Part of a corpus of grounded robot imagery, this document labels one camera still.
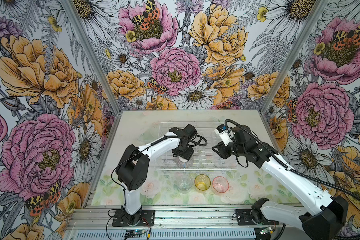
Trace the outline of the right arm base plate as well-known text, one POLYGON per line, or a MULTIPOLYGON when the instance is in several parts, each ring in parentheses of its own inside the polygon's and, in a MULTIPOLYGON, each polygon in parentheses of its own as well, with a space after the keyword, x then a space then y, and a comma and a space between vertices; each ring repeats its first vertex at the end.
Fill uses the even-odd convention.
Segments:
POLYGON ((267 220, 259 210, 254 209, 236 209, 232 219, 235 219, 239 226, 277 226, 280 224, 278 221, 267 220))

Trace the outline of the clear glass cup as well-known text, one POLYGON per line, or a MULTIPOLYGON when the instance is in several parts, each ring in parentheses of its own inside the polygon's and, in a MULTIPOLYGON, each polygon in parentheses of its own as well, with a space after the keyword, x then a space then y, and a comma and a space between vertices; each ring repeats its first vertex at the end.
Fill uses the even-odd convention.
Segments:
POLYGON ((188 175, 181 175, 177 179, 177 187, 181 192, 187 192, 192 188, 193 180, 188 175))

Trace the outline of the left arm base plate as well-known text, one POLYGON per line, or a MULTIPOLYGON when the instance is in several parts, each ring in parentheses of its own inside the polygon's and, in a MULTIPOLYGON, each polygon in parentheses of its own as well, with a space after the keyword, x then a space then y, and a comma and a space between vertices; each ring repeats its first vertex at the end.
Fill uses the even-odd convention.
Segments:
POLYGON ((134 215, 118 209, 112 216, 113 227, 152 227, 155 222, 154 210, 139 210, 134 215))

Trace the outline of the ribbed white bowl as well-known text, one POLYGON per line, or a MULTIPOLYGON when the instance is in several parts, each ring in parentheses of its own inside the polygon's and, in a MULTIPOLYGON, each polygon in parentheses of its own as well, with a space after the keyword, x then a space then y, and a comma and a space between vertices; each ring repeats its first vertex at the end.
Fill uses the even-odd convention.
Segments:
POLYGON ((191 157, 189 160, 186 160, 182 157, 176 157, 176 165, 179 167, 179 168, 182 168, 182 169, 186 169, 186 168, 189 168, 193 165, 194 163, 194 158, 191 157))

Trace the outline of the amber glass cup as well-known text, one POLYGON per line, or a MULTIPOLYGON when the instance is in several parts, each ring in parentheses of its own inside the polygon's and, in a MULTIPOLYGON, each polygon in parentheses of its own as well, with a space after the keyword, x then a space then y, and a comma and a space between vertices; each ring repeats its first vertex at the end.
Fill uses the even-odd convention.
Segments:
POLYGON ((211 186, 211 180, 207 175, 200 174, 195 178, 195 186, 200 191, 206 191, 211 186))

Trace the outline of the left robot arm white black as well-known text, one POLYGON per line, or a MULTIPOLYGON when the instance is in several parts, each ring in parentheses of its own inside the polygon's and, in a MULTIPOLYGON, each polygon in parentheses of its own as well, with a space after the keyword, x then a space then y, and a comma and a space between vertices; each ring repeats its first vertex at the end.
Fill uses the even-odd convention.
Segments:
POLYGON ((161 138, 140 146, 129 145, 118 165, 113 170, 117 174, 117 184, 124 189, 125 203, 121 216, 130 224, 139 221, 142 214, 139 188, 145 183, 150 162, 171 152, 180 168, 188 168, 193 164, 194 147, 204 147, 207 140, 198 135, 196 128, 190 124, 183 129, 173 127, 161 138))

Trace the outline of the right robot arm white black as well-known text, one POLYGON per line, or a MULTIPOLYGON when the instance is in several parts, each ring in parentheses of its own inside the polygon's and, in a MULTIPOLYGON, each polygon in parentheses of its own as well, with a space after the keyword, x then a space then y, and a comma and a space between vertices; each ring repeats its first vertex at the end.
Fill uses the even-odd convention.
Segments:
POLYGON ((272 146, 251 135, 250 128, 220 125, 215 133, 221 141, 212 149, 220 158, 245 157, 247 162, 275 178, 302 204, 292 207, 261 199, 253 209, 264 219, 298 228, 312 240, 333 240, 340 232, 348 211, 343 198, 333 197, 313 181, 294 173, 294 168, 272 146))

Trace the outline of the pink glass cup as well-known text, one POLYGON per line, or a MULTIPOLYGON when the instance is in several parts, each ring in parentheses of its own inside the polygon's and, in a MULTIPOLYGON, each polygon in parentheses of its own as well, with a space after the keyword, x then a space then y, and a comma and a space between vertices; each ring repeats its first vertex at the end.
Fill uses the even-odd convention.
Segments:
POLYGON ((213 179, 212 182, 213 188, 217 193, 225 193, 229 190, 229 182, 226 178, 222 176, 217 176, 213 179))

